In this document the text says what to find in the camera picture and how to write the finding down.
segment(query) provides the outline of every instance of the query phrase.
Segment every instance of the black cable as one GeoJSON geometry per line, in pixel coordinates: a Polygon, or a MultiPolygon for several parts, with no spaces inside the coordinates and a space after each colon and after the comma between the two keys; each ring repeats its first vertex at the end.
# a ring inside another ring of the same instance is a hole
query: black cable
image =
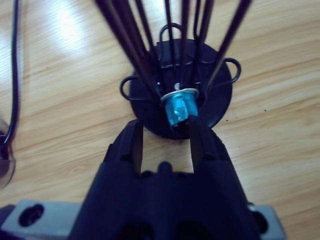
{"type": "Polygon", "coordinates": [[[11,71],[12,71],[12,111],[8,132],[0,148],[4,148],[13,141],[20,114],[19,96],[19,68],[18,68],[18,25],[20,0],[13,2],[12,39],[11,39],[11,71]]]}

